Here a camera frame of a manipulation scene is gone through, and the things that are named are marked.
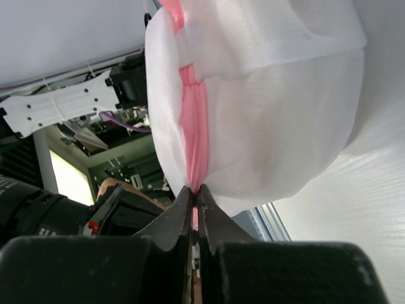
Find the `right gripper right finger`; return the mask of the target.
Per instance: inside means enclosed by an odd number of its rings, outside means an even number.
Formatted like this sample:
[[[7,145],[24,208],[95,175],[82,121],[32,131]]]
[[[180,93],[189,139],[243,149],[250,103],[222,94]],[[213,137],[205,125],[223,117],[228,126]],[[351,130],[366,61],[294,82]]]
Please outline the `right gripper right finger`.
[[[352,243],[264,242],[197,194],[203,303],[387,303],[377,273]]]

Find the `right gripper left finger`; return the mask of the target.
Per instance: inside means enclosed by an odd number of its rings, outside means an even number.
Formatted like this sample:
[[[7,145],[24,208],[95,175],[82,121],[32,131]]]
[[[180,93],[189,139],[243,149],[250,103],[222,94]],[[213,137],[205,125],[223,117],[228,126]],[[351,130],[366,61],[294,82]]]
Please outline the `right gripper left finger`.
[[[2,303],[190,303],[192,191],[133,236],[22,236],[1,250]]]

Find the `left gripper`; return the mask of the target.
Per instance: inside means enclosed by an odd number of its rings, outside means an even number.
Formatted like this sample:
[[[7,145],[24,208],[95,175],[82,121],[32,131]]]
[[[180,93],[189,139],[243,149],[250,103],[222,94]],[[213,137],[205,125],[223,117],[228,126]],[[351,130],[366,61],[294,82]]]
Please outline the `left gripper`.
[[[110,186],[84,216],[84,235],[133,235],[163,212],[149,200],[125,190],[122,184]]]

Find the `small white mesh laundry bag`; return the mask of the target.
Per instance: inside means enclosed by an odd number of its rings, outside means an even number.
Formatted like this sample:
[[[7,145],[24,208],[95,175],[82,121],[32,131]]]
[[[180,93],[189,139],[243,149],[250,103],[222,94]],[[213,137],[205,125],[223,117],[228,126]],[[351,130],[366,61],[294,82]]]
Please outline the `small white mesh laundry bag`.
[[[145,59],[171,190],[231,216],[298,193],[348,141],[365,45],[352,1],[162,1]]]

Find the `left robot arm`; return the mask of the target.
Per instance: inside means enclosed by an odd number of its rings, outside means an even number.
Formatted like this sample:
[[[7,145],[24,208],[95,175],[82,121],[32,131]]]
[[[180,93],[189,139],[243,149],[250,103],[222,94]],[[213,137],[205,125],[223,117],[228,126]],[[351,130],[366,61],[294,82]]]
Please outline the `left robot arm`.
[[[1,98],[1,240],[131,235],[171,203],[143,54]]]

